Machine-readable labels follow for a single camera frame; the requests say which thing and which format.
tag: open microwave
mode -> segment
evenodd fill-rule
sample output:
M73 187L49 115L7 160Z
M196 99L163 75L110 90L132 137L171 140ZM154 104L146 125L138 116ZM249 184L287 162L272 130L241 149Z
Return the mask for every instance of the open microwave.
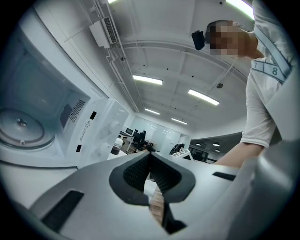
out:
M0 61L0 159L69 167L107 160L128 112L67 56L33 9Z

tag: rectangular light fixture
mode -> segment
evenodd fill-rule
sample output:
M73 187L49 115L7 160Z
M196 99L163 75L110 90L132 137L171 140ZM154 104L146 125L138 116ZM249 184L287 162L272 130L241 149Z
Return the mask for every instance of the rectangular light fixture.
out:
M210 98L210 97L208 97L208 96L206 96L206 95L204 95L204 94L202 94L202 93L200 93L200 92L196 92L196 91L190 89L190 90L188 91L188 93L191 94L191 95L194 95L194 96L196 96L196 97L198 97L198 98L201 98L201 99L204 100L204 101L207 101L207 102L209 102L209 103L212 103L212 104L215 105L215 106L217 106L217 105L219 104L218 101L216 101L216 100L214 100L214 99L212 99L212 98Z
M149 77L142 77L142 76L136 76L132 75L134 80L149 82L149 83L155 83L158 85L163 85L163 81L159 79L149 78Z
M247 14L249 17L251 17L254 20L254 15L253 15L253 8L250 7L247 3L245 3L242 0L226 0L226 2L234 5L237 7L239 10Z
M175 118L171 118L171 119L174 120L174 121L176 121L176 122L180 122L180 123L183 123L183 124L187 125L186 122L179 121L179 120L177 120L177 119L175 119Z
M147 108L145 108L145 110L146 110L146 111L148 111L148 112L151 112L151 113L155 113L155 114L157 114L157 115L159 115L159 114L160 114L160 113L158 113L158 112L152 111L152 110L150 110L150 109L147 109Z

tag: glass turntable plate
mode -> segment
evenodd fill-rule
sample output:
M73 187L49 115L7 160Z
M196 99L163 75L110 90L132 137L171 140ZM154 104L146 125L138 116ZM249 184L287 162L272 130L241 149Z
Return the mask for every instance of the glass turntable plate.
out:
M8 108L0 110L2 143L15 148L37 149L50 144L54 138L51 130L27 113Z

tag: neck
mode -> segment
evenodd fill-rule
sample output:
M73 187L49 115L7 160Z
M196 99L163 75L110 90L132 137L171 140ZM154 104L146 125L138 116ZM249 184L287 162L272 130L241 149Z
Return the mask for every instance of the neck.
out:
M246 57L252 60L257 58L263 58L264 55L259 50L257 50L258 40L254 32L248 32L248 36L249 38L247 43Z

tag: vent grille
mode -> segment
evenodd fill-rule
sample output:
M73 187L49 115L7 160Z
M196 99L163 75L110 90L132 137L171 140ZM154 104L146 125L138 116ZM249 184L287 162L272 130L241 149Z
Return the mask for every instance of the vent grille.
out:
M71 115L70 115L70 119L73 123L76 122L76 119L80 113L80 111L82 110L83 106L84 106L85 102L83 102L82 100L78 100L75 107L73 107L73 110L71 112Z
M116 35L114 34L114 31L113 31L113 26L112 26L111 19L109 17L105 17L104 18L104 23L106 25L109 37L110 37L110 39L112 41L111 43L116 43L117 42L117 38L116 38Z

